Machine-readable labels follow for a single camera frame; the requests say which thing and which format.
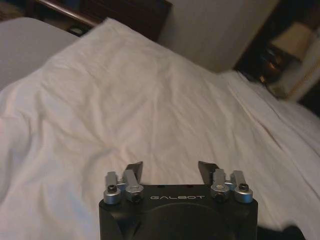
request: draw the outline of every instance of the wrinkled sheet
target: wrinkled sheet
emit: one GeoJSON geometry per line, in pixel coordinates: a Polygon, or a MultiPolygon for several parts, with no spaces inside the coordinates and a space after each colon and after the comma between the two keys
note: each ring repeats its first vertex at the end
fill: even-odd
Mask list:
{"type": "Polygon", "coordinates": [[[108,171],[201,184],[242,170],[259,224],[320,236],[320,121],[109,19],[0,94],[0,239],[98,240],[108,171]]]}

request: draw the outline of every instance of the wooden furniture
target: wooden furniture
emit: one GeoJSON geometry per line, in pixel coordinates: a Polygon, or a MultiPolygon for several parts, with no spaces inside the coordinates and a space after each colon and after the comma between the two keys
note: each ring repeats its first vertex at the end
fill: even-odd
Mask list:
{"type": "Polygon", "coordinates": [[[268,65],[269,61],[266,62],[270,53],[274,54],[270,49],[271,40],[288,29],[293,22],[303,23],[311,30],[317,29],[320,24],[319,6],[314,0],[280,0],[234,69],[240,71],[253,82],[263,82],[264,84],[276,82],[282,69],[272,69],[268,65]]]}
{"type": "Polygon", "coordinates": [[[113,18],[157,41],[171,6],[166,0],[81,0],[80,12],[99,22],[113,18]]]}
{"type": "Polygon", "coordinates": [[[147,38],[157,41],[172,4],[166,0],[80,0],[79,11],[63,0],[27,0],[26,16],[34,17],[35,6],[53,9],[89,27],[113,18],[147,38]]]}
{"type": "Polygon", "coordinates": [[[95,27],[100,22],[96,19],[82,14],[79,11],[76,11],[70,7],[65,6],[61,1],[57,0],[27,0],[26,1],[26,17],[34,18],[35,17],[35,7],[36,4],[45,6],[49,9],[55,10],[58,13],[61,13],[71,19],[77,20],[78,22],[85,24],[89,27],[95,27]]]}

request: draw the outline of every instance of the wall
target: wall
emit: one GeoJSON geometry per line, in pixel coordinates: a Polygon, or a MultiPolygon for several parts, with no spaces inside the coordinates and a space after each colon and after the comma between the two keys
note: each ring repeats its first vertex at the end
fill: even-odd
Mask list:
{"type": "Polygon", "coordinates": [[[231,69],[279,0],[168,0],[159,43],[215,72],[231,69]]]}

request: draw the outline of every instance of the lamp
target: lamp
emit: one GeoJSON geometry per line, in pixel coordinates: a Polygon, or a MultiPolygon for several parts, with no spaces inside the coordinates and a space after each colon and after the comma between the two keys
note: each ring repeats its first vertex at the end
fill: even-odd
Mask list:
{"type": "Polygon", "coordinates": [[[294,22],[285,32],[274,38],[270,44],[286,54],[302,61],[310,45],[313,32],[306,25],[294,22]]]}
{"type": "Polygon", "coordinates": [[[272,39],[260,56],[262,60],[260,81],[263,84],[274,83],[292,59],[302,61],[313,35],[312,30],[306,25],[294,22],[286,31],[272,39]]]}

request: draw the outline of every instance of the mattress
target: mattress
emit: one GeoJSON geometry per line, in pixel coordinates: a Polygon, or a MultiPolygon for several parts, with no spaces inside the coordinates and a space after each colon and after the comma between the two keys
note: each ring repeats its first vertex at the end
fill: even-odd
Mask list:
{"type": "Polygon", "coordinates": [[[78,37],[45,22],[20,17],[0,23],[0,91],[40,68],[78,37]]]}
{"type": "Polygon", "coordinates": [[[108,19],[0,93],[0,238],[99,239],[107,172],[201,184],[205,161],[243,171],[261,226],[318,239],[319,139],[298,104],[108,19]]]}

